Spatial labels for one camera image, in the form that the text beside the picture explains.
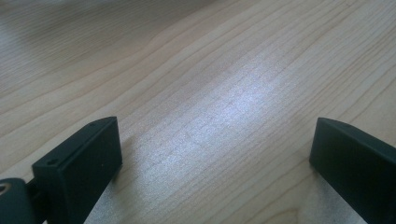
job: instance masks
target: black plastic piece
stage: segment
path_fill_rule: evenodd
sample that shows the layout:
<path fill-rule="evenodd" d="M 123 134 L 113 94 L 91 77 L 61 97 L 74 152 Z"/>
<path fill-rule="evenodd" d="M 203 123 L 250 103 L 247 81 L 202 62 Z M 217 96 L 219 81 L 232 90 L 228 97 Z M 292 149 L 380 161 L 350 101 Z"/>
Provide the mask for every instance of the black plastic piece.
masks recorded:
<path fill-rule="evenodd" d="M 0 223 L 36 223 L 28 190 L 22 179 L 0 180 Z"/>
<path fill-rule="evenodd" d="M 83 223 L 121 165 L 117 118 L 87 124 L 33 164 L 27 185 L 0 182 L 10 186 L 0 195 L 0 224 Z"/>
<path fill-rule="evenodd" d="M 396 223 L 396 148 L 351 125 L 319 118 L 310 162 L 368 223 Z"/>

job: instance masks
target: screw hole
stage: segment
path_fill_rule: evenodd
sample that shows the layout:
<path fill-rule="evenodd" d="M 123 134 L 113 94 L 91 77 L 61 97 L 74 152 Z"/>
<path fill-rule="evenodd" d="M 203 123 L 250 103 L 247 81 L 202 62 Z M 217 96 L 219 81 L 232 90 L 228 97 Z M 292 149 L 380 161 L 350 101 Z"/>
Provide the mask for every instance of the screw hole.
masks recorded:
<path fill-rule="evenodd" d="M 58 162 L 57 159 L 52 159 L 52 160 L 47 161 L 47 165 L 55 165 L 57 162 Z"/>
<path fill-rule="evenodd" d="M 8 183 L 0 184 L 0 195 L 6 193 L 11 188 L 11 185 Z"/>

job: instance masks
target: hole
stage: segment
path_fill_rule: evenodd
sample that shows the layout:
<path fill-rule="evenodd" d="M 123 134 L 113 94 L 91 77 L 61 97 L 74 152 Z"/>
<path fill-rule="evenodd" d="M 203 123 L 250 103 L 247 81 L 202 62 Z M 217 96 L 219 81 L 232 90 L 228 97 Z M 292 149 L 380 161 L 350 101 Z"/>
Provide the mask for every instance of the hole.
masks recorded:
<path fill-rule="evenodd" d="M 9 183 L 0 184 L 0 195 L 6 193 L 10 188 L 11 188 L 11 184 Z"/>
<path fill-rule="evenodd" d="M 57 159 L 52 159 L 52 160 L 47 161 L 47 165 L 55 165 L 56 162 L 58 162 Z"/>

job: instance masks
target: wood grain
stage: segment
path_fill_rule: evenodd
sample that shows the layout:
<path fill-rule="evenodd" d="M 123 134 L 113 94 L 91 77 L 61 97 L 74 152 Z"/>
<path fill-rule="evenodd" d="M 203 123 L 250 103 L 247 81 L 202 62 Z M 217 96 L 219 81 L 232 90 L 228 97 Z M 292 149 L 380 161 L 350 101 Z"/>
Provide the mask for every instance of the wood grain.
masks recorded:
<path fill-rule="evenodd" d="M 307 161 L 317 117 L 396 146 L 396 2 L 0 2 L 0 178 L 118 116 L 87 223 L 364 223 Z"/>

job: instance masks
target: wooden table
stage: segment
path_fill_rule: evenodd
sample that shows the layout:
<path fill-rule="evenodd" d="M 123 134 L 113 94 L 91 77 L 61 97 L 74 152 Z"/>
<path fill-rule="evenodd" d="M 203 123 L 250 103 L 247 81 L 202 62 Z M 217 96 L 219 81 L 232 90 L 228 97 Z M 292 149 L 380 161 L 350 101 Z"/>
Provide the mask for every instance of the wooden table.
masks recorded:
<path fill-rule="evenodd" d="M 117 116 L 87 223 L 364 223 L 308 163 L 318 117 L 396 146 L 396 2 L 0 2 L 0 178 Z"/>

